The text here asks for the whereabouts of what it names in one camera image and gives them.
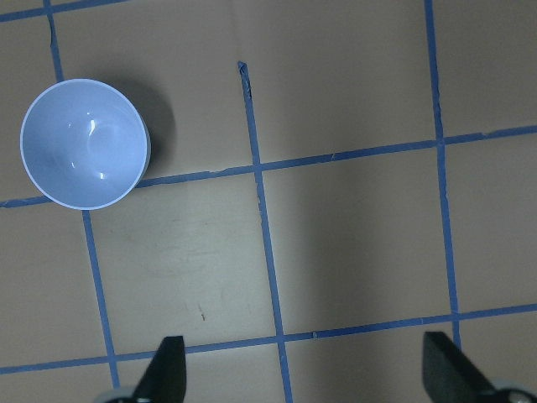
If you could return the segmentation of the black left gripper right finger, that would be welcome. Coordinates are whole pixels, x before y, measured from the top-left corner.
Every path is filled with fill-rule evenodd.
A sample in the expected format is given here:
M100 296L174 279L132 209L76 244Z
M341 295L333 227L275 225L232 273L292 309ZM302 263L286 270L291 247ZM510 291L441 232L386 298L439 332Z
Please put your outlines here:
M443 332L425 332L421 377L431 402L494 402L497 390Z

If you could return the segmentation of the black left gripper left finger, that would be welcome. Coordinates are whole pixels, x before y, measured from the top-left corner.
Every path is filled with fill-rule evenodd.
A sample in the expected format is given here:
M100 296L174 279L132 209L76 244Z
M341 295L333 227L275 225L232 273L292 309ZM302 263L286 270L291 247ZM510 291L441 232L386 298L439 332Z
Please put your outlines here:
M185 342L182 336L165 337L138 382L134 402L177 402L187 386Z

